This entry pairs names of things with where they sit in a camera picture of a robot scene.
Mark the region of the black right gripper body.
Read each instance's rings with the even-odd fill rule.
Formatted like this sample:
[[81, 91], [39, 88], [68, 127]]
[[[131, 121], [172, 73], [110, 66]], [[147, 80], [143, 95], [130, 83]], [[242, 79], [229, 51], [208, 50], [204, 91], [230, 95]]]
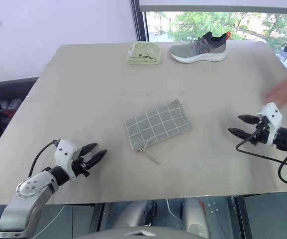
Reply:
[[251, 143], [256, 145], [258, 142], [267, 144], [269, 137], [269, 123], [270, 121], [266, 116], [263, 116], [261, 119], [255, 117], [254, 124], [256, 124], [257, 133], [254, 134], [254, 137], [251, 139]]

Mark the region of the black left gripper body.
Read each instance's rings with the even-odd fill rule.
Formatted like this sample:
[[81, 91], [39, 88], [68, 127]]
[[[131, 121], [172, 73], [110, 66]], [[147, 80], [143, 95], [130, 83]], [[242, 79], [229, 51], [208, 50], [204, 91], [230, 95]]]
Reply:
[[80, 175], [88, 177], [90, 175], [90, 173], [86, 170], [86, 164], [82, 156], [79, 156], [76, 160], [73, 160], [71, 167], [76, 177]]

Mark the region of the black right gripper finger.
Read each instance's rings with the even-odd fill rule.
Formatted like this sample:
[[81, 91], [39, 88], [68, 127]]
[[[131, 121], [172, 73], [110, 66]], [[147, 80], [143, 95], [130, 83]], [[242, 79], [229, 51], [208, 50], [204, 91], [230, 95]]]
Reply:
[[246, 133], [244, 130], [238, 128], [228, 128], [227, 129], [232, 135], [242, 139], [242, 140], [251, 140], [255, 135]]
[[260, 119], [257, 116], [252, 115], [239, 115], [238, 119], [251, 125], [258, 124], [260, 122]]

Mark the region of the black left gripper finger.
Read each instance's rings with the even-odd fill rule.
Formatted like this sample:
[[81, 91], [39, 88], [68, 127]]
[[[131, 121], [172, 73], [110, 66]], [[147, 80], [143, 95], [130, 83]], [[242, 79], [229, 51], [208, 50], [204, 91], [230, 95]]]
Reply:
[[83, 146], [80, 151], [80, 156], [84, 156], [90, 153], [96, 146], [97, 146], [97, 143], [91, 143], [91, 144], [87, 144]]
[[98, 153], [96, 153], [87, 163], [86, 163], [86, 170], [91, 169], [93, 166], [95, 166], [97, 163], [101, 161], [101, 159], [105, 156], [107, 150], [102, 150]]

